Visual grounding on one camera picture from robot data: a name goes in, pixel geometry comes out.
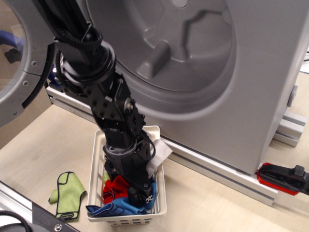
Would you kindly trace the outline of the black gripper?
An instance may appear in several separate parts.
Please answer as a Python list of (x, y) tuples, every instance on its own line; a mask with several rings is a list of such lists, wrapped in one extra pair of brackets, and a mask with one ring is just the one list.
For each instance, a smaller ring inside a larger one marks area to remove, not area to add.
[(129, 149), (103, 147), (107, 172), (121, 175), (132, 187), (127, 189), (129, 203), (138, 208), (153, 207), (153, 188), (146, 171), (148, 162), (154, 158), (156, 149), (150, 139), (138, 140)]

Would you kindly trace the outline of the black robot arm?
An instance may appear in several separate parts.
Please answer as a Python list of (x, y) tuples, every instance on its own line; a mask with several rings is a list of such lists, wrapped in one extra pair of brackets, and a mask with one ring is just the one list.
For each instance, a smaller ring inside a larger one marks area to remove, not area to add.
[(57, 46), (57, 82), (71, 97), (85, 103), (104, 132), (108, 164), (128, 183), (134, 206), (153, 199), (147, 163), (154, 143), (143, 130), (124, 77), (116, 71), (116, 55), (101, 32), (86, 19), (75, 0), (37, 0), (35, 5), (50, 27)]

